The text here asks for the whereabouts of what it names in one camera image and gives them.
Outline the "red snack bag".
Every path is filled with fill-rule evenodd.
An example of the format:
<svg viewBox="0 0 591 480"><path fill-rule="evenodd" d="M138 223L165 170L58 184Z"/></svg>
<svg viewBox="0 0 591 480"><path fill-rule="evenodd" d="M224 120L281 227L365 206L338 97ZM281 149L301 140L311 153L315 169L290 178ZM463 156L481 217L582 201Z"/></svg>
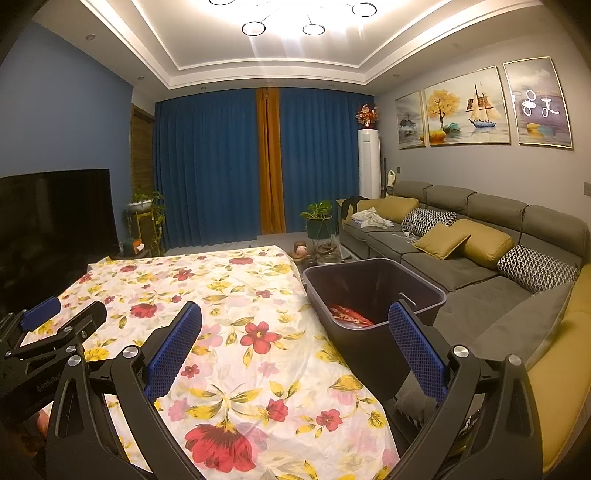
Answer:
<svg viewBox="0 0 591 480"><path fill-rule="evenodd" d="M365 329L374 326L372 321L346 306L331 304L329 305L329 312L331 312L332 319L334 319L335 323L338 323L339 325L345 325L356 329Z"/></svg>

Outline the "dark grey trash bin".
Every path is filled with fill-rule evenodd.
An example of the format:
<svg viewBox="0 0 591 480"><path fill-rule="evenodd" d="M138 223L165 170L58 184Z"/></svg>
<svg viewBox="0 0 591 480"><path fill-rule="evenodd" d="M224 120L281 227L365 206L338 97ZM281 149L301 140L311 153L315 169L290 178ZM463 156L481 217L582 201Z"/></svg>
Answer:
<svg viewBox="0 0 591 480"><path fill-rule="evenodd" d="M387 258L311 267L304 271L304 285L329 341L356 378L380 402L394 398L410 368L388 326L391 304L407 302L422 322L431 326L447 294ZM335 323L329 312L331 304L355 310L374 326L356 329Z"/></svg>

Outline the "black television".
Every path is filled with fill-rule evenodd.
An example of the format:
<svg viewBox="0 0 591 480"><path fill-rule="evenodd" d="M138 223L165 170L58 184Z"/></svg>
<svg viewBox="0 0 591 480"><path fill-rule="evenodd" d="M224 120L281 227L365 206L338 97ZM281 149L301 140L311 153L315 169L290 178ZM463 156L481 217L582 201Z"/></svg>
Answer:
<svg viewBox="0 0 591 480"><path fill-rule="evenodd" d="M119 251L107 169L3 177L0 195L2 315L61 294Z"/></svg>

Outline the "floral tablecloth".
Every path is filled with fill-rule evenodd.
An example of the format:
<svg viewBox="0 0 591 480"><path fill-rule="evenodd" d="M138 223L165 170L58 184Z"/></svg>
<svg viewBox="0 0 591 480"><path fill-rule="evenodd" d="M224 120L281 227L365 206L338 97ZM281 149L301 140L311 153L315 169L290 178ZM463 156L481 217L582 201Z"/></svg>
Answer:
<svg viewBox="0 0 591 480"><path fill-rule="evenodd" d="M107 318L83 345L89 361L199 306L200 335L155 407L209 479L383 479L399 462L384 408L332 346L279 247L103 259L59 300L27 341L99 301Z"/></svg>

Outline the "grey sectional sofa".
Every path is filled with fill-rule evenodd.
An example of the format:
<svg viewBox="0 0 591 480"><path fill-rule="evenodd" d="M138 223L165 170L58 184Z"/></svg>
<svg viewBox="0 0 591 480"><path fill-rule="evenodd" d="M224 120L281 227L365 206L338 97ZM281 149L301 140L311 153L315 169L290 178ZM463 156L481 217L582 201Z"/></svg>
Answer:
<svg viewBox="0 0 591 480"><path fill-rule="evenodd" d="M339 202L342 244L362 258L396 261L447 294L434 321L452 344L484 358L519 355L537 404L548 479L590 475L590 231L582 220L543 206L474 190L402 181L391 196L415 198L418 208L451 211L509 234L516 245L580 269L575 282L531 293L503 276L453 254L439 260L414 247L421 237L393 228L362 229L352 221L362 197Z"/></svg>

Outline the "yellow cushion near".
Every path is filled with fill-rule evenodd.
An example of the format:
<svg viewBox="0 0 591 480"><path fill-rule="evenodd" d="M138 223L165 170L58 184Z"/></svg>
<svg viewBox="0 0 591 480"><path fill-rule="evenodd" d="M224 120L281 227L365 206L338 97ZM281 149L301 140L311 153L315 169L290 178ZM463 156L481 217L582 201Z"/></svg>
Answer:
<svg viewBox="0 0 591 480"><path fill-rule="evenodd" d="M436 259L460 254L489 269L495 269L514 246L509 234L468 219L457 220L451 226L438 223L414 243L417 250Z"/></svg>

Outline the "yellow cushion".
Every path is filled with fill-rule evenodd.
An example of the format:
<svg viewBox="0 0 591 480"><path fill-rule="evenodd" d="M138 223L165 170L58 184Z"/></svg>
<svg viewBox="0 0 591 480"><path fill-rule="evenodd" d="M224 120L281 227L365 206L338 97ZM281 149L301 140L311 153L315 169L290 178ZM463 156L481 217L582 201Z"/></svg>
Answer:
<svg viewBox="0 0 591 480"><path fill-rule="evenodd" d="M417 250L436 259L460 254L489 269L495 269L514 246L509 234L468 219L457 220L451 226L438 223L414 243Z"/></svg>
<svg viewBox="0 0 591 480"><path fill-rule="evenodd" d="M356 205L359 211L374 208L382 218L401 223L410 212L419 207L419 200L415 198L388 196L381 199L360 200Z"/></svg>

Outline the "patterned pillow far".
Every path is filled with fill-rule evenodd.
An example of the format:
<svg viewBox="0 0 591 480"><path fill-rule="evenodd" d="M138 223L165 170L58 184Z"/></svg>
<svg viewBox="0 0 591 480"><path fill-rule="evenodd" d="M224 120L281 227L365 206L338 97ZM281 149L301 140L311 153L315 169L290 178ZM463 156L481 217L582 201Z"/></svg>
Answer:
<svg viewBox="0 0 591 480"><path fill-rule="evenodd" d="M422 237L437 224L451 226L456 220L455 212L416 208L403 219L401 228L403 232Z"/></svg>

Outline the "patterned pillow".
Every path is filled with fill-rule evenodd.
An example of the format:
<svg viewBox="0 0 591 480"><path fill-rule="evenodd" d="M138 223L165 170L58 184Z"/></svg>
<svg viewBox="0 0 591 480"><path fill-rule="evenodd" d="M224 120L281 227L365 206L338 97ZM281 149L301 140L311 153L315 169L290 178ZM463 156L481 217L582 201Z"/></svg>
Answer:
<svg viewBox="0 0 591 480"><path fill-rule="evenodd" d="M403 219L401 228L403 232L422 237L437 224L451 226L456 220L455 212L416 208Z"/></svg>
<svg viewBox="0 0 591 480"><path fill-rule="evenodd" d="M534 294L575 282L580 273L575 265L523 245L516 245L504 254L497 269Z"/></svg>

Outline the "plant on wooden stand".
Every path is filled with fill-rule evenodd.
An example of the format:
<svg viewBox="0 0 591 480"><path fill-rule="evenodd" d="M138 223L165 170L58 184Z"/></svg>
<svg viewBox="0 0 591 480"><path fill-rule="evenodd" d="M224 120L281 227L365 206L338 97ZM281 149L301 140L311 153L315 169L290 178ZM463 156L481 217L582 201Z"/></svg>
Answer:
<svg viewBox="0 0 591 480"><path fill-rule="evenodd" d="M166 221L163 195L157 190L151 193L134 192L126 205L125 217L131 238L152 255L161 256Z"/></svg>

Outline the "glass teapot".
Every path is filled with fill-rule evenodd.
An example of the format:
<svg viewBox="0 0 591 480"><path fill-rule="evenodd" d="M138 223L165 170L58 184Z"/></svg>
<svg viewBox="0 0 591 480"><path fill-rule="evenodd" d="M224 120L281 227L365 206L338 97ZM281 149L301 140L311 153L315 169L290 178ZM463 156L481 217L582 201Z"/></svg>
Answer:
<svg viewBox="0 0 591 480"><path fill-rule="evenodd" d="M315 244L315 255L318 260L325 262L335 262L341 258L339 246L332 242L319 242Z"/></svg>

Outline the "patterned pillow near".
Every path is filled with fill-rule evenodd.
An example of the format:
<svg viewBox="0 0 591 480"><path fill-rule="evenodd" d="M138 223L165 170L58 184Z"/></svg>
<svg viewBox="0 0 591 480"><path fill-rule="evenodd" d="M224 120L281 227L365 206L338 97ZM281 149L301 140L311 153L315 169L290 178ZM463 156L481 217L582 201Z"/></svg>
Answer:
<svg viewBox="0 0 591 480"><path fill-rule="evenodd" d="M497 269L534 294L575 282L580 273L575 265L523 245L516 245L504 254Z"/></svg>

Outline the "white cloth on sofa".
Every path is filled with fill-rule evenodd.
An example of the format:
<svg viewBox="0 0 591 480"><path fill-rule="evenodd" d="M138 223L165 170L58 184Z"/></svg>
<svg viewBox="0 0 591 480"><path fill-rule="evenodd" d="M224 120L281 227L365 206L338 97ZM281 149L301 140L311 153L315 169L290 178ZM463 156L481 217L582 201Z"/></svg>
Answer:
<svg viewBox="0 0 591 480"><path fill-rule="evenodd" d="M354 213L352 215L352 221L362 229L378 228L386 230L394 227L394 222L383 218L375 207Z"/></svg>

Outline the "yellow cushion far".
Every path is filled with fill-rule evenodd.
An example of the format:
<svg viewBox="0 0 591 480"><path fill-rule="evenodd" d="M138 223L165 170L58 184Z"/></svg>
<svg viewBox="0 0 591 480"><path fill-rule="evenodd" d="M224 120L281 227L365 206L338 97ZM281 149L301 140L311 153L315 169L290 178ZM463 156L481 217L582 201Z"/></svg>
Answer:
<svg viewBox="0 0 591 480"><path fill-rule="evenodd" d="M359 211L374 208L382 218L401 223L410 212L419 207L419 200L415 198L388 196L381 199L360 200L356 205Z"/></svg>

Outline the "orange curtain strip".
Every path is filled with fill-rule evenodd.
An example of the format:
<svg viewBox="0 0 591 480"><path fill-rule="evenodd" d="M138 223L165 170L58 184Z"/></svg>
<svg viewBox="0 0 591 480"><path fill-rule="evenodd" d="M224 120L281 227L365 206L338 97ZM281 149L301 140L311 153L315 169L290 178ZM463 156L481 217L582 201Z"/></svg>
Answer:
<svg viewBox="0 0 591 480"><path fill-rule="evenodd" d="M287 232L280 150L280 89L256 90L259 136L259 215L263 234Z"/></svg>

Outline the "potted plant green pot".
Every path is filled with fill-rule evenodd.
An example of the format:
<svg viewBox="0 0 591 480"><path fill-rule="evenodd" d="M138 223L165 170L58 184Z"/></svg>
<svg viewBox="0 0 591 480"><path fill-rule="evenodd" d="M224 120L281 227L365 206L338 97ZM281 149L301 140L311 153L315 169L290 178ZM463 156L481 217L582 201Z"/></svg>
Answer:
<svg viewBox="0 0 591 480"><path fill-rule="evenodd" d="M305 221L308 239L327 240L332 237L332 202L322 200L318 203L308 204L307 209L301 212L301 218Z"/></svg>

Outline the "blue curtains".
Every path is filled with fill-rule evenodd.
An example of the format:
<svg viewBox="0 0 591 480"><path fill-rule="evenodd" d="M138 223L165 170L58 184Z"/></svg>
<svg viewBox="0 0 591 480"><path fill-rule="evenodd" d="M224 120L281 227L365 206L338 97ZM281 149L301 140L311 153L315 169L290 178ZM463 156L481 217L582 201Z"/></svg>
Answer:
<svg viewBox="0 0 591 480"><path fill-rule="evenodd" d="M304 230L308 204L360 191L356 112L370 95L280 89L280 150L287 232ZM154 179L166 205L171 248L255 239L259 215L256 90L159 102Z"/></svg>

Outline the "white standing air conditioner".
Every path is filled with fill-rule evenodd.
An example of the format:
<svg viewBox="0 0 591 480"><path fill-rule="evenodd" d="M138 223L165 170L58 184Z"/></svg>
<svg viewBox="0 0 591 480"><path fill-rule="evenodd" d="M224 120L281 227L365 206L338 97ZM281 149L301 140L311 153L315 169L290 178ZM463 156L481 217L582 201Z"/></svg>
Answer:
<svg viewBox="0 0 591 480"><path fill-rule="evenodd" d="M381 144L377 129L358 131L360 195L370 199L381 197Z"/></svg>

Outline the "red flower ornament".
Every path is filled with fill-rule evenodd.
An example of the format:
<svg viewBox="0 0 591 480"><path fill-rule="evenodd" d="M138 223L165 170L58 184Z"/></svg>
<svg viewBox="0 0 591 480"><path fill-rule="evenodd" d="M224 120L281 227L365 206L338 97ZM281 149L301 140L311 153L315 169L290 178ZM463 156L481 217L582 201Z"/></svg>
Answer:
<svg viewBox="0 0 591 480"><path fill-rule="evenodd" d="M356 121L365 129L375 129L379 120L378 109L370 104L363 104L356 112Z"/></svg>

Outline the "small landscape painting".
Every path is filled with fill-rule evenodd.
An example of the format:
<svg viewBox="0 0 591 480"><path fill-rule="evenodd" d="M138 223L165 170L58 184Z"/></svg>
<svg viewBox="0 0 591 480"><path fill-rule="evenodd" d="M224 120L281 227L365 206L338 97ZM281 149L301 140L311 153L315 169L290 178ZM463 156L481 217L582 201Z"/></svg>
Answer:
<svg viewBox="0 0 591 480"><path fill-rule="evenodd" d="M397 113L399 149L425 147L425 120L421 93L417 91L400 97L394 105Z"/></svg>

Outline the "sailboat painting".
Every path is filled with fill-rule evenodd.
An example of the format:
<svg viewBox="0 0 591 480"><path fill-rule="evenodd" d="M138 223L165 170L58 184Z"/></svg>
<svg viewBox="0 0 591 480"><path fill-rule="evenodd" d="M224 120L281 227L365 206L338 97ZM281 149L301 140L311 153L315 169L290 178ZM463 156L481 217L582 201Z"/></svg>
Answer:
<svg viewBox="0 0 591 480"><path fill-rule="evenodd" d="M496 66L424 90L432 146L510 145L504 90Z"/></svg>

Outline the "purple abstract painting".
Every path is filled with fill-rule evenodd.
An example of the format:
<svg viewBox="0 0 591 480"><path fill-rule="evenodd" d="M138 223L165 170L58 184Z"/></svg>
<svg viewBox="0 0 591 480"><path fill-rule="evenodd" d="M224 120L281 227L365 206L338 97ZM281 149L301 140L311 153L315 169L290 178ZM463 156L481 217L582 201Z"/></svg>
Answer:
<svg viewBox="0 0 591 480"><path fill-rule="evenodd" d="M549 56L503 64L520 145L572 150L573 139L562 86Z"/></svg>

